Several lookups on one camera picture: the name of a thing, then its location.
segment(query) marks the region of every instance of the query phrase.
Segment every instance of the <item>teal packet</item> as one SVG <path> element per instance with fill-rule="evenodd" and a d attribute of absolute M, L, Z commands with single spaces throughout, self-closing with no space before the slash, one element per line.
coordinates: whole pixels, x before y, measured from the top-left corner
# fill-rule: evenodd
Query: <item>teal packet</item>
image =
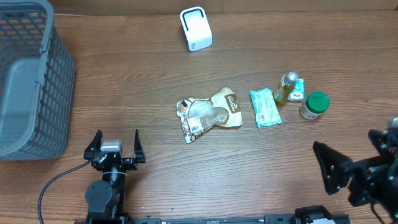
<path fill-rule="evenodd" d="M 282 123 L 270 89 L 252 90 L 250 91 L 250 97 L 258 128 Z"/>
<path fill-rule="evenodd" d="M 287 100 L 289 101 L 298 101 L 301 102 L 305 99 L 304 95 L 304 79 L 299 78 L 296 81 L 296 86 L 292 93 L 287 97 Z"/>

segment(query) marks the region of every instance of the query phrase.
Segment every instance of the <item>beige wall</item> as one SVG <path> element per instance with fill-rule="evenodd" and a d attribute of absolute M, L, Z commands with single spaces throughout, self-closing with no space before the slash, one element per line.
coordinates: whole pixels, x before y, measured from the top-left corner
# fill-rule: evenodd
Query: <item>beige wall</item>
<path fill-rule="evenodd" d="M 201 6 L 206 13 L 392 10 L 398 0 L 49 0 L 56 13 L 80 15 L 179 14 Z"/>

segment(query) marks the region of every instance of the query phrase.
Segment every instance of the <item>small jar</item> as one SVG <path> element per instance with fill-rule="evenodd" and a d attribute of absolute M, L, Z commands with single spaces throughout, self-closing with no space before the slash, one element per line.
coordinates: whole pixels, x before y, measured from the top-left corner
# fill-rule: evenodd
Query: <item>small jar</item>
<path fill-rule="evenodd" d="M 305 119 L 317 119 L 329 107 L 329 98 L 322 92 L 313 92 L 300 106 L 300 114 Z"/>

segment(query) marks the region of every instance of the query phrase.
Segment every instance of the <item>blue-gray laundry basket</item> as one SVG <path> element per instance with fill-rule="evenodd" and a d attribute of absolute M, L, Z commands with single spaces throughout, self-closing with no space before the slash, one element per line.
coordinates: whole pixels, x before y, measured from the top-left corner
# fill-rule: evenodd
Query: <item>blue-gray laundry basket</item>
<path fill-rule="evenodd" d="M 46 0 L 0 1 L 0 160 L 67 148 L 76 68 Z"/>

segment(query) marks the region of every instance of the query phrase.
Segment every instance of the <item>green lid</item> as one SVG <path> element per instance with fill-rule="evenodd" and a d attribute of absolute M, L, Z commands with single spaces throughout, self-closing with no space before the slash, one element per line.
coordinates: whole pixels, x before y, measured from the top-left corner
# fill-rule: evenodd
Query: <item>green lid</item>
<path fill-rule="evenodd" d="M 329 98 L 322 92 L 313 92 L 306 100 L 305 106 L 312 113 L 323 113 L 329 107 Z"/>

